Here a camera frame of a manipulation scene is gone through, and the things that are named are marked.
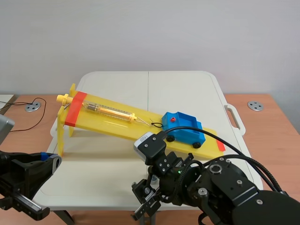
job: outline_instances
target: black robotic arm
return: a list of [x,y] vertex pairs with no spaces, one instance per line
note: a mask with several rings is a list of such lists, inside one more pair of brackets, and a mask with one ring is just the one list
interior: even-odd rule
[[[0,144],[14,122],[0,115]],[[50,213],[32,199],[41,186],[61,164],[61,157],[50,153],[8,153],[0,151],[0,208],[23,211],[34,220],[41,220]]]
[[[142,204],[133,218],[138,220],[144,213],[150,217],[163,203],[189,205],[203,211],[215,225],[281,225],[298,224],[300,203],[284,191],[259,190],[248,180],[244,172],[231,163],[230,158],[241,158],[264,171],[274,189],[280,186],[260,163],[239,155],[227,155],[205,164],[193,160],[193,155],[183,160],[174,152],[165,154],[163,139],[167,131],[157,135],[147,133],[135,143],[135,151],[144,159],[148,178],[132,185],[132,190]],[[152,176],[159,178],[159,188],[151,187]]]

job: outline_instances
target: black cable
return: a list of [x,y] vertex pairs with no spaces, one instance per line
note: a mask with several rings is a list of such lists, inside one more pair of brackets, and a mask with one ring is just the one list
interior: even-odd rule
[[45,106],[44,106],[44,112],[43,112],[43,115],[42,115],[42,117],[41,117],[41,119],[39,120],[39,122],[37,122],[37,124],[36,125],[34,125],[34,126],[32,126],[32,127],[30,127],[30,128],[28,128],[28,129],[20,129],[20,130],[11,130],[10,132],[16,132],[16,131],[25,131],[25,130],[30,130],[30,129],[32,129],[32,128],[34,128],[34,127],[36,127],[41,121],[42,121],[42,119],[43,119],[43,117],[44,117],[44,115],[45,115],[45,111],[46,111],[46,104],[47,104],[47,102],[46,102],[46,100],[45,99],[43,99],[43,98],[41,98],[41,97],[36,97],[33,101],[32,101],[32,103],[29,103],[30,105],[32,105],[33,104],[33,102],[36,100],[36,99],[41,99],[41,100],[43,100],[44,102],[45,102]]
[[[218,141],[220,141],[221,143],[223,143],[224,145],[228,146],[229,148],[231,148],[233,151],[235,151],[236,153],[238,153],[239,155],[241,156],[245,156],[240,150],[238,150],[237,148],[235,148],[233,145],[231,145],[230,143],[228,143],[227,141],[223,140],[222,138],[206,131],[206,130],[202,130],[202,129],[199,129],[199,128],[196,128],[196,127],[186,127],[186,126],[180,126],[180,127],[173,127],[171,129],[168,129],[166,130],[165,132],[168,134],[170,133],[171,131],[174,131],[174,130],[180,130],[180,129],[185,129],[185,130],[195,130],[195,131],[198,131],[200,133],[203,133],[203,134],[206,134]],[[276,190],[276,188],[272,185],[272,183],[266,178],[266,176],[256,167],[254,166],[253,164],[249,163],[253,168],[254,170],[261,176],[261,178],[268,184],[268,186],[273,190],[273,191],[279,191],[279,190]]]
[[9,107],[9,106],[12,106],[12,105],[31,105],[32,103],[28,103],[28,102],[14,102],[14,103],[8,103],[8,102],[2,102],[0,101],[0,103],[5,103],[5,104],[8,104],[6,105],[5,107],[1,108],[1,109],[4,109],[6,107]]
[[151,125],[157,127],[157,128],[162,128],[163,127],[163,124],[162,123],[151,123]]
[[201,213],[200,216],[198,217],[198,224],[199,225],[205,225],[202,220],[207,217],[207,214],[205,212]]
[[282,191],[282,188],[278,184],[278,182],[275,179],[275,177],[269,172],[269,170],[266,167],[264,167],[261,163],[259,163],[258,161],[256,161],[255,159],[252,159],[252,158],[247,157],[247,156],[240,156],[240,155],[225,155],[225,156],[220,156],[220,157],[217,157],[215,159],[212,159],[212,160],[204,163],[203,166],[206,167],[209,164],[211,164],[212,162],[214,162],[215,160],[220,159],[220,158],[224,158],[224,159],[227,159],[227,158],[238,158],[238,159],[246,160],[248,163],[253,163],[255,166],[257,166],[261,171],[263,171],[267,175],[267,177],[270,179],[270,181],[272,182],[272,184],[274,185],[274,187],[279,192]]

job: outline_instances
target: black wheel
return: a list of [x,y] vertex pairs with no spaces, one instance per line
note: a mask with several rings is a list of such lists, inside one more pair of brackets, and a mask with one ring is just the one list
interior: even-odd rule
[[167,136],[166,140],[167,140],[167,142],[173,142],[173,141],[175,141],[175,137],[173,135],[169,135],[169,136]]
[[193,148],[194,148],[194,149],[198,149],[198,148],[200,148],[200,147],[201,147],[201,144],[200,144],[199,142],[193,143]]

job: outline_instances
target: table handle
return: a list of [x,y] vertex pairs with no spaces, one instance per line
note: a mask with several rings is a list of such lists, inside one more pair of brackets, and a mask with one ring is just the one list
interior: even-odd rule
[[243,124],[243,121],[242,119],[240,118],[240,115],[238,113],[238,111],[236,110],[236,108],[231,105],[231,104],[227,104],[225,105],[225,109],[230,111],[232,117],[233,117],[233,120],[236,124],[236,126],[238,127],[239,131],[240,131],[240,134],[243,136],[246,132],[246,128]]

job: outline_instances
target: white table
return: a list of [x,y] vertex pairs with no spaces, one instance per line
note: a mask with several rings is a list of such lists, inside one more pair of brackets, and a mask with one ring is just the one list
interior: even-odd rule
[[[93,72],[85,75],[77,90],[155,113],[183,112],[195,116],[206,128],[217,131],[246,156],[245,128],[236,109],[228,105],[215,79],[201,71]],[[232,111],[239,126],[226,114]],[[56,123],[47,152],[57,152]],[[41,187],[34,201],[51,210],[136,210],[140,204],[131,184],[146,178],[146,166],[133,151],[133,141],[76,130],[68,138],[61,166]],[[233,154],[226,148],[225,154]],[[263,188],[259,175],[245,161],[232,160]],[[189,206],[162,204],[160,210],[188,210]]]
[[4,114],[8,109],[9,107],[8,104],[6,103],[3,103],[3,102],[7,102],[7,103],[13,103],[15,101],[15,96],[14,95],[0,95],[0,114]]

